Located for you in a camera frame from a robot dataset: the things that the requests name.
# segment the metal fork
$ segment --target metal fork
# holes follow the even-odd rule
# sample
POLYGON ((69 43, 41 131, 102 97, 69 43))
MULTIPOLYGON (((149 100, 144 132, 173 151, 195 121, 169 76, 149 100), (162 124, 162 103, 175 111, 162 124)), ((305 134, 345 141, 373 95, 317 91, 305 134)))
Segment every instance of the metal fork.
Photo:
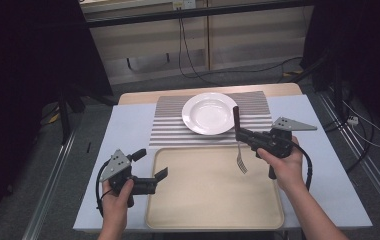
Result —
POLYGON ((239 168, 242 171, 242 173, 246 174, 247 173, 247 168, 246 168, 246 166, 243 163, 242 152, 240 150, 240 141, 237 141, 237 148, 239 150, 239 153, 237 154, 237 165, 239 166, 239 168))

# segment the striped placemat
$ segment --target striped placemat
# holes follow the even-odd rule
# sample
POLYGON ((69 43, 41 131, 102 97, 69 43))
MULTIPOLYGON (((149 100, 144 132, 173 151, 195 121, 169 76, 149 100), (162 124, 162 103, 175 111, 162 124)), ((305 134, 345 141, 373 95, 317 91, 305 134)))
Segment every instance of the striped placemat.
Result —
MULTIPOLYGON (((251 131, 269 131, 272 120, 263 92, 226 94, 240 109, 240 125, 251 131)), ((201 135, 184 124, 181 111, 193 96, 162 96, 159 98, 150 136, 149 148, 203 147, 236 144, 234 128, 218 135, 201 135)))

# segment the beige tray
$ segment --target beige tray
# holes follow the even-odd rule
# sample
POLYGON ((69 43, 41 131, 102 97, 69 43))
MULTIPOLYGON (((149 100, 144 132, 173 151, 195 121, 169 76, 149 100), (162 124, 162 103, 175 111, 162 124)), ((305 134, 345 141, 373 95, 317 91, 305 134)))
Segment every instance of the beige tray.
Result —
POLYGON ((168 167, 149 196, 147 225, 153 229, 277 229, 284 221, 268 165, 242 148, 248 169, 236 163, 237 147, 169 148, 155 156, 154 173, 168 167))

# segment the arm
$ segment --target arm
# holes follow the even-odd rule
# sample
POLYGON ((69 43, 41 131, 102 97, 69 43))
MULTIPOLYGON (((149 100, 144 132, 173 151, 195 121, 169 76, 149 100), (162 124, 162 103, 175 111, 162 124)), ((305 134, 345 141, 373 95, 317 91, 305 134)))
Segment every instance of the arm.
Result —
MULTIPOLYGON (((119 196, 106 194, 103 197, 103 226, 99 240, 118 240, 127 226, 127 200, 133 190, 133 180, 127 180, 119 196)), ((111 190, 109 181, 103 182, 103 192, 111 190)))
POLYGON ((261 148, 257 152, 274 168, 278 185, 289 198, 307 239, 347 239, 306 189, 302 178, 303 154, 299 150, 293 148, 290 156, 283 159, 261 148))

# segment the human hand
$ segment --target human hand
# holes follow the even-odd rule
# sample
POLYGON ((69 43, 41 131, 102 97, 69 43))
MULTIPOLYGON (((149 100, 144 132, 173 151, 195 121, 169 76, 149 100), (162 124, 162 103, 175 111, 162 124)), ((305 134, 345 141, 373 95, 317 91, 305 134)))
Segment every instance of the human hand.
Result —
POLYGON ((103 192, 110 191, 103 197, 103 227, 99 240, 121 239, 127 226, 127 201, 133 190, 134 181, 127 180, 118 196, 111 191, 109 181, 103 182, 103 192))
MULTIPOLYGON (((295 136, 292 141, 299 144, 295 136)), ((274 168, 277 176, 278 186, 285 192, 295 187, 304 186, 302 178, 302 158, 303 154, 297 148, 293 147, 290 156, 286 158, 277 158, 265 149, 257 149, 259 156, 274 168)))

